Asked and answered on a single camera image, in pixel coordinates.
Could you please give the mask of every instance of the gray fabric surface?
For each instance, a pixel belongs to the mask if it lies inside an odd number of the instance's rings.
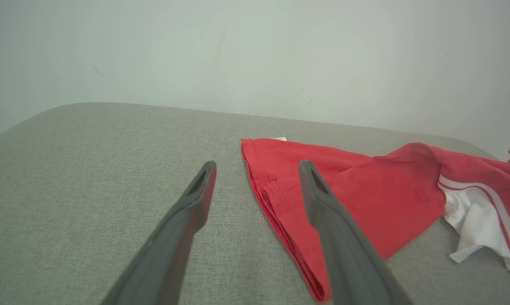
[[[131,104],[73,104],[0,135],[0,304],[98,304],[208,160],[218,165],[181,304],[315,304],[247,179],[241,138],[384,155],[412,141],[490,158],[437,136]],[[462,264],[443,220],[388,260],[416,304],[510,304],[493,251]]]

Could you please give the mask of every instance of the white wall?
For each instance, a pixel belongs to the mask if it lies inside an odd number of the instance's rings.
[[[78,102],[432,133],[503,158],[510,0],[0,0],[0,133]]]

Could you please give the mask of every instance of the white fabric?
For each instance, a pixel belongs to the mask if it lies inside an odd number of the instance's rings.
[[[457,263],[489,247],[499,254],[510,270],[510,249],[501,230],[499,216],[486,193],[479,187],[454,190],[438,185],[445,193],[445,220],[460,234],[458,249],[450,255]]]

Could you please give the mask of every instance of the folded red fabric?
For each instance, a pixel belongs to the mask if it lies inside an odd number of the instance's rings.
[[[319,302],[331,298],[330,282],[318,233],[303,206],[301,160],[315,164],[384,259],[444,214],[462,235],[451,254],[455,261],[487,246],[504,257],[510,270],[508,163],[421,143],[371,158],[273,139],[242,139],[242,156],[264,214]],[[478,223],[486,225],[472,227]]]

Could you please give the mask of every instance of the red t-shirt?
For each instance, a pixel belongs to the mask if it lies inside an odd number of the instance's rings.
[[[331,298],[330,282],[318,233],[303,205],[301,160],[315,164],[383,259],[444,215],[462,235],[452,259],[460,262],[487,246],[510,270],[508,163],[421,143],[372,158],[273,139],[242,139],[242,156],[264,214],[319,302]]]

